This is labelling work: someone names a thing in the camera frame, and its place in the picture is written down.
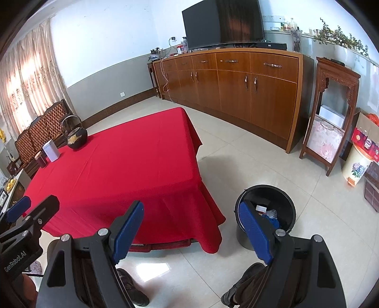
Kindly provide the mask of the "blue knitted cloth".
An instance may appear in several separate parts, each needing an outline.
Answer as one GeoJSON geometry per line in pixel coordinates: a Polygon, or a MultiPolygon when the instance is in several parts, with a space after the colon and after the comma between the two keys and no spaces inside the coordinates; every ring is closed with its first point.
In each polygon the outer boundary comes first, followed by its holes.
{"type": "Polygon", "coordinates": [[[280,222],[278,221],[277,218],[275,218],[275,217],[271,218],[271,217],[267,216],[266,214],[263,214],[262,218],[267,219],[275,229],[278,229],[280,227],[280,222]]]}

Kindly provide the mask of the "black trash bin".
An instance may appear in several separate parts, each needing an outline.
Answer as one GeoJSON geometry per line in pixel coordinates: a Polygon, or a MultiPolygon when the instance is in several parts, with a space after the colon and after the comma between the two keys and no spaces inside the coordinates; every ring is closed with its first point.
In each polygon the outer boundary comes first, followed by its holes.
{"type": "Polygon", "coordinates": [[[270,185],[257,185],[245,189],[238,197],[235,205],[236,238],[247,250],[254,250],[238,217],[238,208],[243,201],[250,201],[260,216],[266,214],[277,218],[281,229],[289,233],[295,224],[296,211],[292,199],[286,192],[270,185]]]}

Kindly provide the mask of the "dark brown shoe left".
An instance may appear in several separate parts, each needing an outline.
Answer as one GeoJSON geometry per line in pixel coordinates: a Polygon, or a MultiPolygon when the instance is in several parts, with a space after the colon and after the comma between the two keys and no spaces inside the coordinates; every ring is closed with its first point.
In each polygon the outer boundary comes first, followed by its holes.
{"type": "Polygon", "coordinates": [[[133,278],[127,271],[122,268],[117,268],[116,270],[133,304],[139,307],[146,307],[150,303],[148,296],[137,289],[133,278]]]}

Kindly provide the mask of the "dark brown shoe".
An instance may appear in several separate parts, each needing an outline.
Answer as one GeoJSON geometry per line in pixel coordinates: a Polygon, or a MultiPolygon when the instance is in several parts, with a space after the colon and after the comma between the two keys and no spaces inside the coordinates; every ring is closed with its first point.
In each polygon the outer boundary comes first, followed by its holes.
{"type": "Polygon", "coordinates": [[[146,307],[150,303],[148,296],[137,289],[133,278],[127,271],[122,268],[117,268],[116,270],[133,304],[139,307],[146,307]]]}
{"type": "Polygon", "coordinates": [[[221,302],[227,307],[234,307],[237,305],[236,293],[242,290],[242,286],[247,286],[246,282],[252,282],[252,279],[257,275],[265,266],[262,263],[254,263],[249,266],[243,273],[242,277],[221,297],[221,302]]]}

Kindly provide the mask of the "white small box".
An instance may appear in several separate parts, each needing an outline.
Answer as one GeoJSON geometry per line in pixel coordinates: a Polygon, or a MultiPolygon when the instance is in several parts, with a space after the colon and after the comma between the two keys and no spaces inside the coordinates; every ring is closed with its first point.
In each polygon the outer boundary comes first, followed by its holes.
{"type": "Polygon", "coordinates": [[[53,140],[49,140],[42,146],[44,153],[51,162],[56,161],[60,157],[60,152],[53,140]]]}

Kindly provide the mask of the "dark brown shoe right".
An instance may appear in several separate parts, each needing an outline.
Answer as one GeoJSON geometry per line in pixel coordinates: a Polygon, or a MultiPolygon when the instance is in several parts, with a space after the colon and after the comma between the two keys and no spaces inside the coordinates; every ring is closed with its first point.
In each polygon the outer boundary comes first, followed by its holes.
{"type": "Polygon", "coordinates": [[[247,286],[246,282],[252,282],[252,279],[257,275],[265,266],[262,263],[254,263],[249,266],[243,273],[242,277],[221,297],[221,302],[227,307],[234,307],[237,305],[236,293],[242,290],[242,286],[247,286]]]}

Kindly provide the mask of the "red tablecloth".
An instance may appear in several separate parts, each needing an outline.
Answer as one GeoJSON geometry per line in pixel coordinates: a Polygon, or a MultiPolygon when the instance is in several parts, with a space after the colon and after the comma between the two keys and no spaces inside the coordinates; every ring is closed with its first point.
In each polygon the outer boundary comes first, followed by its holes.
{"type": "Polygon", "coordinates": [[[181,107],[147,115],[90,135],[78,150],[39,169],[25,194],[32,205],[49,195],[59,211],[44,229],[54,237],[93,235],[109,227],[133,201],[144,206],[133,252],[186,247],[209,254],[222,242],[226,220],[200,176],[202,142],[181,107]]]}

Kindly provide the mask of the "wooden lattice bench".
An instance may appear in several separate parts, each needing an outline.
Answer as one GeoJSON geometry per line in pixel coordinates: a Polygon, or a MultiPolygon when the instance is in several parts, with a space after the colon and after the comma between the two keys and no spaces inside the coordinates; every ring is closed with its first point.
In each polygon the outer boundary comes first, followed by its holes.
{"type": "Polygon", "coordinates": [[[26,168],[27,174],[33,177],[38,167],[34,157],[42,151],[43,145],[52,140],[57,148],[60,148],[66,143],[61,122],[67,115],[72,115],[72,112],[63,99],[54,103],[43,115],[32,121],[15,141],[19,156],[7,166],[10,175],[15,176],[22,168],[26,168]]]}

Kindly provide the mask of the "black iron teapot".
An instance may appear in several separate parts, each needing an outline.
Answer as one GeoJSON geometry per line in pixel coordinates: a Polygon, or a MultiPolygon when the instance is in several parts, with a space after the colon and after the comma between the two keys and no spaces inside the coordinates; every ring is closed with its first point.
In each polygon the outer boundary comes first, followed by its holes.
{"type": "Polygon", "coordinates": [[[60,126],[69,148],[72,150],[79,150],[86,144],[88,132],[84,128],[81,118],[77,115],[69,114],[64,116],[60,122],[60,126]],[[75,124],[73,127],[69,125],[69,120],[72,119],[78,120],[78,124],[75,124]]]}

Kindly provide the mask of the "cream floral pedal bin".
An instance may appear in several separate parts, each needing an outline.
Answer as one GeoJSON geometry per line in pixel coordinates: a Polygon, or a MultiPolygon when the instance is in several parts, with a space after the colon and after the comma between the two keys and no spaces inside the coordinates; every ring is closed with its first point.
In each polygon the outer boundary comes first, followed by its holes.
{"type": "Polygon", "coordinates": [[[342,168],[342,176],[347,181],[347,184],[355,187],[372,161],[372,157],[354,144],[342,168]]]}

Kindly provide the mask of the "pink floral bag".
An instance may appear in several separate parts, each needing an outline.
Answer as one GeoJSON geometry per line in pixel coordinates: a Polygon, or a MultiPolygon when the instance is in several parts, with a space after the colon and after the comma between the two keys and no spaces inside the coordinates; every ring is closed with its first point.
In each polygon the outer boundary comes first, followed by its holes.
{"type": "Polygon", "coordinates": [[[343,136],[343,130],[315,115],[311,124],[307,147],[332,163],[343,136]]]}

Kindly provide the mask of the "patterned curtain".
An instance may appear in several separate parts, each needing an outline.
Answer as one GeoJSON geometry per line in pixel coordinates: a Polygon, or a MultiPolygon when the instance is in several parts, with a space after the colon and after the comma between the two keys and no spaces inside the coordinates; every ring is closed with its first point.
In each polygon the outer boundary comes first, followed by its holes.
{"type": "Polygon", "coordinates": [[[54,103],[75,109],[55,57],[51,20],[31,30],[1,60],[1,115],[14,138],[54,103]]]}

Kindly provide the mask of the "red printed carton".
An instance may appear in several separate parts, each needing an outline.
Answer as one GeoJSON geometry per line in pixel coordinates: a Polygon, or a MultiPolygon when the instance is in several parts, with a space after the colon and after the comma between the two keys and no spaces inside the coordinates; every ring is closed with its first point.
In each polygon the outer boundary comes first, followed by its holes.
{"type": "Polygon", "coordinates": [[[378,163],[378,116],[358,114],[351,141],[367,157],[378,163]]]}

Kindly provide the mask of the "long wooden sideboard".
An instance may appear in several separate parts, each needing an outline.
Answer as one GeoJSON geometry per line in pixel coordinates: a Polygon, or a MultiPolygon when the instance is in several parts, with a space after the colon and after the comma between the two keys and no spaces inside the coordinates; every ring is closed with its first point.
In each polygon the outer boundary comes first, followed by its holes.
{"type": "Polygon", "coordinates": [[[226,48],[152,64],[164,100],[207,113],[284,149],[307,128],[314,61],[290,51],[226,48]]]}

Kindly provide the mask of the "carved wooden side stand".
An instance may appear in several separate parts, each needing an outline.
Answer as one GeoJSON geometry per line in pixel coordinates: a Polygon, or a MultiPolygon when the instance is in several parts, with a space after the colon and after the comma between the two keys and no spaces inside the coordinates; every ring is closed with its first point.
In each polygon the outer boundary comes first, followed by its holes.
{"type": "Polygon", "coordinates": [[[326,167],[327,176],[330,175],[333,170],[347,139],[347,131],[353,121],[356,108],[359,81],[360,74],[351,69],[327,58],[317,58],[316,89],[313,107],[299,157],[302,159],[304,155],[310,155],[314,159],[323,163],[326,167]],[[332,103],[329,100],[322,100],[322,96],[328,91],[329,86],[332,86],[333,89],[340,89],[342,91],[342,98],[338,99],[335,103],[332,103]],[[332,163],[329,163],[307,147],[311,124],[315,115],[318,115],[344,131],[344,136],[342,137],[337,154],[332,163]]]}

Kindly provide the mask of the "green leafy plant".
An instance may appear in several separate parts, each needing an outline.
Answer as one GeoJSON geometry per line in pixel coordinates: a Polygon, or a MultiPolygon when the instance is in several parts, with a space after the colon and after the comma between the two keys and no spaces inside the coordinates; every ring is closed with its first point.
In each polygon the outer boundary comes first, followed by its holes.
{"type": "Polygon", "coordinates": [[[346,35],[340,26],[337,26],[336,30],[332,30],[322,18],[320,18],[320,21],[322,22],[322,28],[316,30],[316,35],[313,36],[314,41],[325,45],[339,45],[369,57],[368,46],[364,45],[360,39],[355,38],[352,34],[346,35]]]}

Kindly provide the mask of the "black flat television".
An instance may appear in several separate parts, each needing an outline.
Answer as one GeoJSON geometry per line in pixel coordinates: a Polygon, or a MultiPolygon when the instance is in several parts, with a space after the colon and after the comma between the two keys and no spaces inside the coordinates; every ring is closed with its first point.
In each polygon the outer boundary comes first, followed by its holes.
{"type": "Polygon", "coordinates": [[[205,0],[182,11],[191,50],[260,42],[264,38],[258,1],[205,0]]]}

